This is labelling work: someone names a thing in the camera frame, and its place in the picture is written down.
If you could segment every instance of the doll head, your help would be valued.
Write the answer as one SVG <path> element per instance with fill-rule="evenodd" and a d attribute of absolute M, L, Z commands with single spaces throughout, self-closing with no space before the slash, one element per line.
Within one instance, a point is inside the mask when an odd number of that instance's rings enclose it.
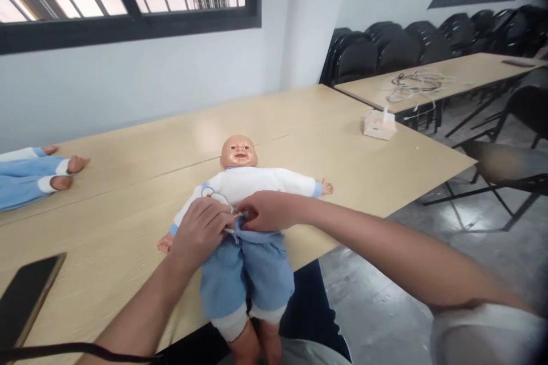
<path fill-rule="evenodd" d="M 257 153 L 253 142 L 246 136 L 232 136 L 223 144 L 221 165 L 228 167 L 255 167 Z"/>

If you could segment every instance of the concrete floor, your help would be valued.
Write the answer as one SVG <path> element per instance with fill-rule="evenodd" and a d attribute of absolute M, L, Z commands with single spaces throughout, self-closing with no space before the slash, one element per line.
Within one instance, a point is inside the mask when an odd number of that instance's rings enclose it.
<path fill-rule="evenodd" d="M 443 137 L 477 107 L 478 98 L 452 99 L 444 112 L 443 126 L 436 135 L 424 132 L 446 145 L 454 145 L 479 131 L 473 124 L 502 109 L 499 100 L 450 139 Z M 498 143 L 528 148 L 534 133 L 518 120 L 508 118 Z M 548 152 L 548 141 L 538 150 Z M 450 180 L 456 193 L 486 186 L 480 178 L 470 185 L 474 169 Z M 527 193 L 512 189 L 500 191 L 510 209 L 516 210 Z M 471 256 L 508 283 L 530 306 L 543 315 L 547 295 L 548 198 L 541 197 L 507 233 L 477 233 L 498 229 L 509 219 L 492 193 L 483 193 L 429 207 L 422 201 L 442 198 L 447 192 L 439 186 L 390 216 L 412 229 L 438 238 Z M 354 364 L 431 364 L 429 354 L 432 315 L 429 309 L 407 295 L 369 262 L 347 248 L 339 247 L 320 259 L 327 295 L 336 312 L 336 321 L 345 336 Z"/>

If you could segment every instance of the smartphone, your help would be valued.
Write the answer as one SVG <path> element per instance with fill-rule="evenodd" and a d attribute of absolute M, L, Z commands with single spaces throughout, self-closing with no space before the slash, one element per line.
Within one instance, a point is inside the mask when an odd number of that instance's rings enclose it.
<path fill-rule="evenodd" d="M 518 67 L 535 67 L 534 64 L 531 63 L 525 63 L 521 62 L 519 60 L 503 60 L 503 63 L 510 64 L 511 66 L 518 66 Z"/>
<path fill-rule="evenodd" d="M 67 253 L 19 268 L 0 299 L 0 348 L 24 344 Z"/>

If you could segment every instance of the doll foot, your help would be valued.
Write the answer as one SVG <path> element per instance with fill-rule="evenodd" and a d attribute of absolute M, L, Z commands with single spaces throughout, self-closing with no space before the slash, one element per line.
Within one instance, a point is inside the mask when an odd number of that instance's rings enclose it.
<path fill-rule="evenodd" d="M 158 250 L 162 251 L 164 254 L 167 254 L 170 252 L 171 244 L 173 244 L 173 234 L 167 233 L 164 235 L 160 241 L 158 241 Z"/>
<path fill-rule="evenodd" d="M 53 177 L 50 180 L 50 185 L 52 188 L 55 188 L 57 191 L 63 191 L 69 189 L 72 185 L 72 177 L 67 176 L 57 176 Z"/>
<path fill-rule="evenodd" d="M 281 340 L 280 324 L 271 324 L 267 321 L 260 321 L 259 339 L 263 354 L 268 365 L 280 365 L 281 363 Z"/>
<path fill-rule="evenodd" d="M 228 346 L 234 353 L 235 365 L 257 365 L 261 348 L 251 321 L 247 321 L 241 334 Z"/>
<path fill-rule="evenodd" d="M 72 156 L 68 161 L 67 171 L 69 174 L 80 172 L 87 165 L 87 160 L 82 157 Z"/>
<path fill-rule="evenodd" d="M 56 152 L 59 149 L 56 145 L 47 145 L 45 147 L 42 147 L 42 150 L 46 155 L 52 155 L 54 152 Z"/>

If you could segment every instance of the doll hand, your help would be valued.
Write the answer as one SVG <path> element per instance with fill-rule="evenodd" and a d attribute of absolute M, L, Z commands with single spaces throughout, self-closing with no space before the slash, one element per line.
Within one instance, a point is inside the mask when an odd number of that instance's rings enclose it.
<path fill-rule="evenodd" d="M 331 195 L 333 194 L 333 184 L 330 182 L 325 182 L 325 179 L 321 181 L 321 194 L 322 195 Z"/>

